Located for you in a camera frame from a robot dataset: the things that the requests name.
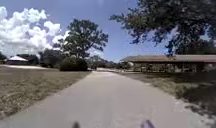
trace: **grass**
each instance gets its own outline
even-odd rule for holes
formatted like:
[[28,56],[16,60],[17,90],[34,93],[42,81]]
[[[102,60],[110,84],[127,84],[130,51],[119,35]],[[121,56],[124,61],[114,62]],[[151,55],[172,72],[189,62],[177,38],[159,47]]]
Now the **grass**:
[[89,73],[0,68],[0,120],[71,86]]
[[216,115],[216,71],[207,73],[121,73],[157,87],[191,103],[187,108],[200,115]]

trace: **shrub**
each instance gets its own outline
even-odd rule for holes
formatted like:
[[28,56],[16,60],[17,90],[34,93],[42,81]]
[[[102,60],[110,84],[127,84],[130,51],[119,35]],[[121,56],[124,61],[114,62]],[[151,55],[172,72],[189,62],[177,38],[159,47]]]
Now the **shrub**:
[[44,52],[40,54],[40,65],[42,67],[50,67],[50,68],[58,68],[60,61],[62,60],[61,51],[49,50],[46,49]]
[[60,71],[87,71],[88,65],[84,59],[65,58],[60,64]]
[[77,59],[77,70],[78,71],[88,70],[88,64],[84,59]]

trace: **sky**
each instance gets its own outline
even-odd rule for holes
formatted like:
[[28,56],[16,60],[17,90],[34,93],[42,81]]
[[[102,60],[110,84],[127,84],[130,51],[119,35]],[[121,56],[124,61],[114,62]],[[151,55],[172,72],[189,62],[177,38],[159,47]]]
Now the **sky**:
[[91,55],[119,61],[130,55],[164,54],[164,44],[130,44],[131,36],[121,25],[110,21],[113,14],[127,13],[136,0],[0,0],[0,51],[7,56],[37,54],[67,36],[74,19],[91,20],[109,35],[104,52]]

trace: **house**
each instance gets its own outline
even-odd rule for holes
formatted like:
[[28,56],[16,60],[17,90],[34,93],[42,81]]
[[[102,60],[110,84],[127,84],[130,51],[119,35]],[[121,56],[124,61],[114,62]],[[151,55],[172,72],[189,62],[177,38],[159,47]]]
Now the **house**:
[[11,57],[7,60],[7,64],[9,65],[27,65],[28,64],[28,60],[19,57],[19,56],[14,56]]

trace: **cloud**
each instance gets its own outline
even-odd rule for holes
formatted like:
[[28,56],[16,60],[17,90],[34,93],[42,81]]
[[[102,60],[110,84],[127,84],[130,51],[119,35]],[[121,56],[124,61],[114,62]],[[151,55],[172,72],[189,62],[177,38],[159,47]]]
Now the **cloud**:
[[53,38],[52,42],[55,44],[55,43],[59,43],[58,40],[60,40],[60,39],[65,40],[66,37],[68,37],[68,33],[69,33],[69,31],[66,31],[66,32],[64,33],[64,35],[57,35],[57,36],[55,36],[55,37]]
[[24,9],[8,17],[7,9],[0,7],[0,51],[7,56],[28,53],[37,54],[52,48],[48,36],[60,32],[60,24],[47,20],[45,10]]
[[51,21],[46,21],[44,27],[49,29],[48,35],[55,36],[60,32],[60,24],[53,24]]

